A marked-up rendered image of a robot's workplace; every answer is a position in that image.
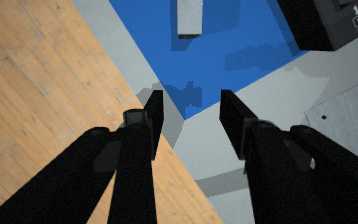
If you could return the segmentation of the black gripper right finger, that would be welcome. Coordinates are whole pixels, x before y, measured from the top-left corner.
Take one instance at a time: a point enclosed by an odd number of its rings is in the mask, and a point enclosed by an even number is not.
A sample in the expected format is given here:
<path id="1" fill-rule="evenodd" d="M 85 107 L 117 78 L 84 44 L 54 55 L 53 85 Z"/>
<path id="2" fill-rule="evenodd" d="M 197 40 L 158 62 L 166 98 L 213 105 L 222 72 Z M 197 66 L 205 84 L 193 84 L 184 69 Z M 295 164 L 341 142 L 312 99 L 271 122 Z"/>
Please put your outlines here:
<path id="1" fill-rule="evenodd" d="M 245 160 L 255 224 L 358 224 L 357 155 L 306 125 L 258 120 L 231 90 L 219 119 Z"/>

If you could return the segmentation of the blue mat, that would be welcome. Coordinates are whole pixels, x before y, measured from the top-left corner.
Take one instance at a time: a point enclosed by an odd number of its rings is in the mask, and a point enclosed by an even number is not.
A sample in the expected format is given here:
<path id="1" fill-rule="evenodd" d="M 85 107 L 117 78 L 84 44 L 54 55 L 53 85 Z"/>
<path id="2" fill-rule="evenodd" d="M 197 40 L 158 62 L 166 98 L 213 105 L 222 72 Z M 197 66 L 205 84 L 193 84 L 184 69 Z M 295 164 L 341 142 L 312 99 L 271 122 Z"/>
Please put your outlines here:
<path id="1" fill-rule="evenodd" d="M 179 39 L 177 0 L 109 0 L 184 120 L 309 50 L 277 0 L 203 0 L 202 35 Z"/>

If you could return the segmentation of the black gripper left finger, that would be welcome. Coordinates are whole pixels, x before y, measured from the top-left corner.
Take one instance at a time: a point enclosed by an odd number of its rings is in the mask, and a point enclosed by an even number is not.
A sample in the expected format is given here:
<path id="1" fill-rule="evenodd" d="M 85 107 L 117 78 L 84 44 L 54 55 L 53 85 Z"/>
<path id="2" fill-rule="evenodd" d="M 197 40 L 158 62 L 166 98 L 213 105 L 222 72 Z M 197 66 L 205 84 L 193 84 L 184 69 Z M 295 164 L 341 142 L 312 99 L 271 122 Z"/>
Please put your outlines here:
<path id="1" fill-rule="evenodd" d="M 0 206 L 0 224 L 86 224 L 115 171 L 107 224 L 157 224 L 151 161 L 163 90 L 123 120 L 116 131 L 98 126 L 79 136 Z"/>

